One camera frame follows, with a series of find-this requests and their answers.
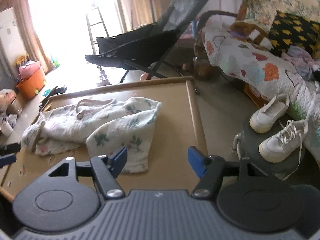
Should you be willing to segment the white sneaker lower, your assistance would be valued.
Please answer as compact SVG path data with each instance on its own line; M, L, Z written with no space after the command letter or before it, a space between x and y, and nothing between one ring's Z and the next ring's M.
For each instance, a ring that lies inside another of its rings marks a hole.
M306 120L289 120L286 126L259 145L260 155L269 163L280 163L299 149L298 163L302 158L303 141L308 133Z

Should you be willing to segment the orange plastic tub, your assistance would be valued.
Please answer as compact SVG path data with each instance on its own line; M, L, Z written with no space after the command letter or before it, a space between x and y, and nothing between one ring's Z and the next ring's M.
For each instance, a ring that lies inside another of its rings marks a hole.
M46 75L40 67L32 76L22 80L16 86L25 100L30 100L39 94L40 90L47 84Z

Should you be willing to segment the white floral garment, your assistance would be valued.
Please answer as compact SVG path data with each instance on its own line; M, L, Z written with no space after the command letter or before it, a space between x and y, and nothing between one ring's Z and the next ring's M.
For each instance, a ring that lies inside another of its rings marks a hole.
M21 146L36 155L56 155L84 145L90 157L127 149L123 173L149 169L148 155L161 102L144 97L126 101L84 99L41 112L23 132Z

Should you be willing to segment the white plastic bag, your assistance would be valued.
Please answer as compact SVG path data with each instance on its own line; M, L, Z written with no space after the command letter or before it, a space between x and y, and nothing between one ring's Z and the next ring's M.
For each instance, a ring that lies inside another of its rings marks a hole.
M12 89L2 89L0 91L0 111L1 113L6 111L8 106L16 98L16 93Z

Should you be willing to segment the white sneaker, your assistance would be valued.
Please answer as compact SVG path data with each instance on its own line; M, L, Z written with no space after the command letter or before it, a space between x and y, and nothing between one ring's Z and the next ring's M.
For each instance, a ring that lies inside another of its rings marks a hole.
M259 145L260 155L269 163L280 163L299 149L298 163L302 158L303 141L308 133L306 120L289 120L286 126Z
M286 113L289 105L288 95L274 96L269 103L252 114L249 120L250 127L259 134L268 132L274 123Z

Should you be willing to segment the white sneaker upper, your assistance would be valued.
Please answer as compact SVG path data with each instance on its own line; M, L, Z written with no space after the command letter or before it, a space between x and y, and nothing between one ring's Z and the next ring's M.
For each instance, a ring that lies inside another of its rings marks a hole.
M286 113L289 105L288 95L274 96L269 103L252 114L249 120L250 127L259 134L268 132L274 123Z

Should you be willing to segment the black yellow arrow cushion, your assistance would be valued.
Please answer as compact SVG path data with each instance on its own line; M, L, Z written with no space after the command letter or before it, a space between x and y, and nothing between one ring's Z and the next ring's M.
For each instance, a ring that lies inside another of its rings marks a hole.
M310 55L316 48L319 23L289 13L277 11L271 25L268 39L272 44L270 52L278 57L291 46L306 50Z

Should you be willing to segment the black folding lounge chair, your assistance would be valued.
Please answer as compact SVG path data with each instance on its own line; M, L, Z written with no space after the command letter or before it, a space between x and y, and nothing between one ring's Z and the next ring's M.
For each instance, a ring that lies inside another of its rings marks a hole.
M134 70L147 73L148 78L165 78L157 69L207 2L171 0L157 22L117 36L97 37L99 54L86 55L85 59L101 68L126 70L120 83Z

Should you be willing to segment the brown plush toy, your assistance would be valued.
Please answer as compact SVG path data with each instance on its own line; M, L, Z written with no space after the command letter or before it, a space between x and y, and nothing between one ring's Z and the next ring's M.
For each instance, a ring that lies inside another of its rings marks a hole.
M235 38L249 42L254 48L267 51L273 48L268 33L255 24L235 22L230 26L230 31Z

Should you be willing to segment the brown curtain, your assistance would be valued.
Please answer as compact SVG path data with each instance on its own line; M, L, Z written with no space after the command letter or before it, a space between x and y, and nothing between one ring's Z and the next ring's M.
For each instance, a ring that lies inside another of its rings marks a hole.
M45 74L49 73L53 67L34 29L28 0L12 0L12 5L27 54L32 60L40 61Z

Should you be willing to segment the white air conditioner unit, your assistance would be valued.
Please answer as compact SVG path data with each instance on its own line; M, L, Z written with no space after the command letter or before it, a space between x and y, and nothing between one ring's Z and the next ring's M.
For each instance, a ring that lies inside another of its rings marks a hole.
M1 49L10 73L18 77L20 72L16 60L27 55L23 39L17 24L14 8L10 7L1 12Z

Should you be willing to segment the white cup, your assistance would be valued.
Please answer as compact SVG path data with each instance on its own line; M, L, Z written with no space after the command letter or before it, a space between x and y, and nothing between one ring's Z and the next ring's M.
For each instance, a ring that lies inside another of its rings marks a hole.
M12 134L12 132L13 132L12 127L10 126L10 124L9 124L7 121L1 123L0 129L1 129L1 133L2 133L6 138L10 137L11 134Z

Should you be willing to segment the dark round stool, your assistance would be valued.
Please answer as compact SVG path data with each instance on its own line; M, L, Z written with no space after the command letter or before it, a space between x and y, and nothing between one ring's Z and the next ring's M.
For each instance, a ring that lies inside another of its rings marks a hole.
M232 150L239 158L249 157L259 166L268 169L277 176L285 176L295 170L300 165L304 158L305 147L301 146L294 150L284 161L280 163L270 163L266 161L259 153L259 145L267 138L278 133L286 124L288 117L284 116L278 119L272 128L263 134L255 132L250 124L250 117L248 116L241 125L241 132L238 133L233 140Z

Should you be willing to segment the pink basket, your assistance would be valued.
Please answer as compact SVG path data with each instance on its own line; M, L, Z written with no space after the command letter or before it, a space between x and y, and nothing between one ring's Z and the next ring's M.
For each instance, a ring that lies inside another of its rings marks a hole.
M27 80L40 68L40 61L27 61L24 65L19 67L21 79Z

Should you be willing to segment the floral sofa cover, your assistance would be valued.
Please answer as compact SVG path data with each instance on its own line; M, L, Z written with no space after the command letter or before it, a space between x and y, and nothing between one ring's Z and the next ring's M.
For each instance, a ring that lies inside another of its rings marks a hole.
M277 11L319 22L319 0L242 0L236 20L268 31Z

